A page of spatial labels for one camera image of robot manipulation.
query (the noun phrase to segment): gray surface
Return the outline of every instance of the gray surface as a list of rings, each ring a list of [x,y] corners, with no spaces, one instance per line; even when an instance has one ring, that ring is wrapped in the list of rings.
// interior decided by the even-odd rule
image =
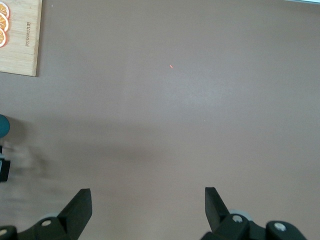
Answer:
[[[38,77],[0,73],[0,225],[91,188],[81,240],[198,240],[214,186],[318,239],[319,23],[284,0],[44,0]]]

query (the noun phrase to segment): wooden board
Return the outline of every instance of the wooden board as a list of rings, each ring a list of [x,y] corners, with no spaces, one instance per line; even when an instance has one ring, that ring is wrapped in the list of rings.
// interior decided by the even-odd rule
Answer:
[[[36,76],[42,0],[0,0],[10,10],[0,72]]]

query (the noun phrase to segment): orange slice illustration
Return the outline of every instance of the orange slice illustration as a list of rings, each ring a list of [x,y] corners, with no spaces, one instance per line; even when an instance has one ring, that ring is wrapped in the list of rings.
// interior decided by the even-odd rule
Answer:
[[[9,7],[2,1],[0,1],[0,13],[6,16],[7,19],[10,17]]]
[[[7,17],[3,13],[0,13],[0,29],[6,32],[8,28],[9,28],[9,21]]]
[[[0,28],[0,48],[7,43],[7,35],[5,31]]]

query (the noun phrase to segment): teal round object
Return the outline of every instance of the teal round object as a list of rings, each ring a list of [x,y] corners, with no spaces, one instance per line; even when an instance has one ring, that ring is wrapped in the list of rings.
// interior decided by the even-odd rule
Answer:
[[[8,119],[0,114],[0,138],[8,134],[10,130],[10,123]]]

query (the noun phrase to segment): silver bolt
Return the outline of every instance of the silver bolt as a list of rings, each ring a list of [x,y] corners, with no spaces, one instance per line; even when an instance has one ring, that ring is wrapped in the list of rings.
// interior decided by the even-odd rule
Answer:
[[[285,231],[287,230],[286,226],[283,225],[283,224],[280,223],[280,222],[276,222],[276,223],[274,224],[274,227],[275,227],[277,230],[281,231],[281,232],[285,232]]]
[[[46,227],[46,226],[49,226],[50,224],[51,224],[51,220],[46,220],[41,224],[41,226]]]
[[[2,230],[0,231],[0,236],[5,235],[7,232],[8,232],[7,229],[2,229]]]
[[[239,215],[234,215],[232,217],[232,220],[235,221],[236,223],[242,223],[244,221],[242,217],[240,217]]]

